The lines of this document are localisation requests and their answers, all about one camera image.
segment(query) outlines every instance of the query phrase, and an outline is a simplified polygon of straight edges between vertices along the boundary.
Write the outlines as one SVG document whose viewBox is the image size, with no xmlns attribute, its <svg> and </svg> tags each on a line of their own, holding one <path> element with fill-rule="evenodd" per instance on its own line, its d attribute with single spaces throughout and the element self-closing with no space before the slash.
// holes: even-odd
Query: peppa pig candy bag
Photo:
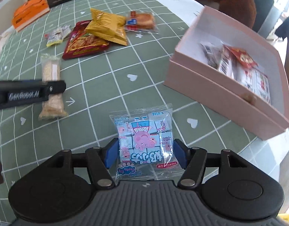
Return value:
<svg viewBox="0 0 289 226">
<path fill-rule="evenodd" d="M 118 179 L 168 179 L 182 169 L 173 152 L 172 105 L 111 112 L 119 138 Z"/>
</svg>

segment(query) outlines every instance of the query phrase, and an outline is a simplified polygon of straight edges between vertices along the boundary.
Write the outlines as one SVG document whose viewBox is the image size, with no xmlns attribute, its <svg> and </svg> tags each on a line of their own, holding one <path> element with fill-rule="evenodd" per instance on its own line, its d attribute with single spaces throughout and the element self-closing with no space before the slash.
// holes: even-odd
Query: plastic wrapper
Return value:
<svg viewBox="0 0 289 226">
<path fill-rule="evenodd" d="M 227 45 L 224 45 L 224 47 L 226 47 L 236 57 L 237 61 L 243 66 L 243 68 L 250 69 L 258 65 L 244 49 Z"/>
<path fill-rule="evenodd" d="M 246 69 L 237 64 L 235 75 L 237 82 L 270 104 L 269 81 L 264 72 L 254 67 Z"/>
<path fill-rule="evenodd" d="M 47 44 L 46 46 L 52 46 L 55 44 L 60 44 L 63 42 L 63 40 L 70 34 L 71 29 L 70 25 L 64 25 L 62 27 L 59 27 L 52 32 L 45 34 L 45 38 L 47 38 Z"/>
<path fill-rule="evenodd" d="M 124 46 L 128 45 L 128 40 L 124 29 L 124 16 L 105 13 L 93 8 L 90 10 L 92 21 L 86 27 L 85 32 L 107 41 L 112 41 Z"/>
<path fill-rule="evenodd" d="M 119 138 L 116 180 L 169 179 L 181 175 L 173 152 L 172 106 L 111 112 Z"/>
<path fill-rule="evenodd" d="M 218 69 L 221 58 L 221 49 L 217 48 L 212 43 L 201 43 L 207 63 L 209 66 Z"/>
<path fill-rule="evenodd" d="M 49 54 L 41 55 L 42 80 L 58 81 L 60 77 L 61 59 Z M 64 110 L 62 94 L 51 94 L 46 102 L 42 103 L 42 111 L 38 116 L 39 119 L 51 119 L 65 117 L 68 113 Z"/>
<path fill-rule="evenodd" d="M 129 12 L 125 29 L 135 32 L 158 33 L 154 15 L 151 12 L 143 11 Z"/>
<path fill-rule="evenodd" d="M 109 42 L 85 32 L 91 20 L 77 22 L 66 45 L 63 59 L 71 59 L 98 53 L 109 47 Z"/>
<path fill-rule="evenodd" d="M 222 53 L 218 65 L 218 70 L 225 74 L 226 76 L 235 79 L 233 74 L 236 67 L 235 56 L 227 49 L 227 47 L 222 47 Z"/>
</svg>

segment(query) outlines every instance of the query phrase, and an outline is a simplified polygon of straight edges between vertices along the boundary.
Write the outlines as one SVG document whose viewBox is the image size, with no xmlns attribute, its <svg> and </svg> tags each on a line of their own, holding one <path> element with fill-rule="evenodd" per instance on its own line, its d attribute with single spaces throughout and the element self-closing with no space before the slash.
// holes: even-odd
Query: white heart pattern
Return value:
<svg viewBox="0 0 289 226">
<path fill-rule="evenodd" d="M 197 124 L 198 124 L 198 120 L 196 119 L 192 119 L 192 118 L 187 118 L 187 123 L 191 124 L 191 127 L 193 129 L 195 129 L 197 127 Z"/>
<path fill-rule="evenodd" d="M 127 77 L 130 79 L 130 81 L 133 82 L 133 81 L 136 81 L 136 79 L 137 79 L 138 76 L 137 76 L 137 75 L 128 74 Z"/>
<path fill-rule="evenodd" d="M 24 118 L 24 117 L 21 117 L 21 125 L 23 126 L 24 125 L 24 123 L 25 123 L 25 121 L 26 121 L 26 119 Z"/>
</svg>

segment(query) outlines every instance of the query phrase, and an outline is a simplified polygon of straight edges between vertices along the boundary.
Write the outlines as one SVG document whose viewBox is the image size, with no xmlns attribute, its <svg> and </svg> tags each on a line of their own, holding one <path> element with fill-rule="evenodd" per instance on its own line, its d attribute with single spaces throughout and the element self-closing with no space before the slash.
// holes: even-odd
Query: metal screw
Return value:
<svg viewBox="0 0 289 226">
<path fill-rule="evenodd" d="M 185 186 L 185 187 L 192 187 L 194 186 L 196 183 L 193 179 L 182 179 L 180 181 L 180 184 Z"/>
<path fill-rule="evenodd" d="M 97 184 L 101 187 L 109 187 L 112 185 L 112 181 L 110 179 L 100 179 Z"/>
</svg>

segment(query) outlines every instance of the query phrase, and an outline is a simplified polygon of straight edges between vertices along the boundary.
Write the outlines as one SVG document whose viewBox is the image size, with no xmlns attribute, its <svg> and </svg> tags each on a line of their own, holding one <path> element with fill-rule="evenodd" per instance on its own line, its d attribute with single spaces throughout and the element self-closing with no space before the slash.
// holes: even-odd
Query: snack in box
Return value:
<svg viewBox="0 0 289 226">
<path fill-rule="evenodd" d="M 217 48 L 211 43 L 201 45 L 209 66 L 236 80 L 270 104 L 268 77 L 263 67 L 258 65 L 245 50 L 227 45 Z M 217 54 L 218 50 L 221 51 L 220 57 Z"/>
<path fill-rule="evenodd" d="M 86 27 L 85 32 L 124 46 L 128 45 L 124 29 L 124 16 L 112 13 L 105 13 L 103 11 L 93 8 L 91 8 L 90 10 L 92 20 Z"/>
<path fill-rule="evenodd" d="M 63 59 L 82 57 L 101 52 L 109 47 L 109 42 L 85 32 L 91 20 L 77 22 L 66 45 Z"/>
<path fill-rule="evenodd" d="M 205 57 L 207 58 L 207 63 L 209 66 L 218 69 L 219 60 L 221 57 L 221 50 L 217 48 L 212 43 L 201 43 Z"/>
<path fill-rule="evenodd" d="M 136 32 L 158 32 L 154 15 L 143 11 L 131 11 L 127 16 L 125 29 Z"/>
</svg>

